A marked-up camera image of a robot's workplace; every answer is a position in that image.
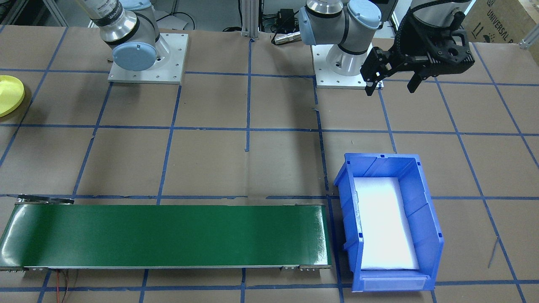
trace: black cable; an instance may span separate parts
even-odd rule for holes
[[[241,27],[243,27],[243,15],[241,14],[241,0],[238,0],[238,12],[239,12],[239,22]]]
[[[161,18],[155,20],[155,22],[157,22],[157,21],[159,21],[159,20],[163,20],[163,19],[165,19],[165,18],[167,18],[167,17],[169,17],[169,16],[174,16],[174,15],[177,14],[177,13],[181,13],[181,14],[184,14],[184,15],[186,15],[187,17],[189,17],[189,19],[191,19],[191,22],[193,23],[193,30],[195,29],[195,20],[193,20],[193,17],[191,17],[188,13],[185,13],[185,12],[182,12],[182,11],[172,12],[172,13],[170,13],[170,14],[168,14],[168,15],[165,15],[165,16],[163,16],[163,17],[161,17]]]
[[[231,26],[231,27],[227,27],[225,29],[223,29],[224,32],[237,32],[237,31],[241,31],[241,27],[239,26]]]
[[[271,43],[272,43],[272,44],[276,45],[276,44],[275,44],[275,37],[277,36],[277,32],[282,28],[282,26],[283,26],[288,20],[290,20],[290,18],[293,18],[299,11],[300,11],[300,10],[296,10],[296,11],[294,12],[293,15],[288,16],[288,18],[286,18],[286,20],[284,20],[283,22],[281,22],[281,25],[279,25],[279,27],[275,30],[275,34],[273,35],[273,38],[271,38]]]

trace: yellow plastic lid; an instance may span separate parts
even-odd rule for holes
[[[14,111],[23,99],[23,83],[15,77],[0,75],[0,117]]]

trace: green conveyor belt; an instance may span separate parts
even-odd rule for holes
[[[19,204],[0,269],[329,267],[320,205]]]

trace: aluminum base plate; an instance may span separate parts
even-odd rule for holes
[[[162,33],[161,39],[168,44],[167,56],[158,58],[152,67],[139,72],[124,70],[113,63],[108,80],[119,83],[181,84],[189,35]]]
[[[357,76],[343,76],[331,70],[326,62],[326,56],[332,46],[332,44],[311,46],[313,50],[314,71],[316,73],[316,87],[365,89],[366,83],[361,74]],[[384,84],[380,81],[378,87],[382,88]]]

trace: floor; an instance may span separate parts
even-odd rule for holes
[[[98,30],[0,27],[0,72],[27,88],[0,118],[0,226],[22,192],[79,204],[323,203],[335,266],[71,270],[66,302],[539,302],[539,67],[528,53],[474,44],[465,74],[414,94],[410,74],[397,74],[368,97],[316,88],[302,44],[188,34],[181,87],[112,85]],[[351,293],[332,185],[345,152],[421,157],[445,237],[435,291]],[[55,302],[57,285],[63,296],[56,272],[2,272],[0,302]]]

